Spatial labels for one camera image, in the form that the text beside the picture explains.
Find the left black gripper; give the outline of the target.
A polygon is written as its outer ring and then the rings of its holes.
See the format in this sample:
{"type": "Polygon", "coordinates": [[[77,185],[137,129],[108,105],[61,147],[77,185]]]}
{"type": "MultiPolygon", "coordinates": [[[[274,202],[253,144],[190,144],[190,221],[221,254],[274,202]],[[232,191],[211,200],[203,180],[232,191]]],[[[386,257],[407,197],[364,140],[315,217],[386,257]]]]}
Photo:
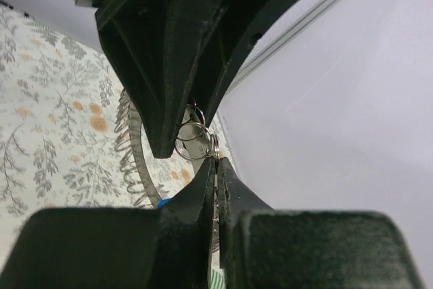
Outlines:
{"type": "Polygon", "coordinates": [[[95,8],[101,48],[147,127],[152,154],[173,153],[190,102],[209,125],[241,65],[299,0],[75,0],[95,8]]]}

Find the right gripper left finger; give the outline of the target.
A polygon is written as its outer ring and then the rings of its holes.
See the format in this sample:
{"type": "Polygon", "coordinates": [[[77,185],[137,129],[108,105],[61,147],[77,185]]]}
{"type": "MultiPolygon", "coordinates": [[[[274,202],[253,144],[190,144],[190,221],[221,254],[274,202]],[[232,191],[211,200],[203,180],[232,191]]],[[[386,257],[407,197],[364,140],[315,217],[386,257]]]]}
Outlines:
{"type": "Polygon", "coordinates": [[[207,288],[215,162],[157,209],[46,208],[25,222],[2,288],[207,288]]]}

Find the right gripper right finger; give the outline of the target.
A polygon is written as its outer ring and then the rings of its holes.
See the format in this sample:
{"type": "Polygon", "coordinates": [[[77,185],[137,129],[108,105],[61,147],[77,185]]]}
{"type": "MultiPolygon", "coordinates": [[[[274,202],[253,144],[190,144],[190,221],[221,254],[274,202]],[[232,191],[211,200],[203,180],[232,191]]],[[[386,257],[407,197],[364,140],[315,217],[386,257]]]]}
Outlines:
{"type": "Polygon", "coordinates": [[[228,288],[423,288],[407,243],[375,211],[275,210],[217,168],[220,262],[228,288]]]}

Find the key with blue tag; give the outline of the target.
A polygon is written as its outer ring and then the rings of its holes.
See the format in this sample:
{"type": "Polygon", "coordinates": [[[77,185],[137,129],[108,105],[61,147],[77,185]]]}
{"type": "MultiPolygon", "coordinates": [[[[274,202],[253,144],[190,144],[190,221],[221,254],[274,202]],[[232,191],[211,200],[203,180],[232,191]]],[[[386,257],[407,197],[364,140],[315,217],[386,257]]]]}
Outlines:
{"type": "Polygon", "coordinates": [[[158,203],[157,203],[157,208],[162,208],[165,204],[169,203],[173,198],[166,198],[166,199],[161,199],[158,203]]]}

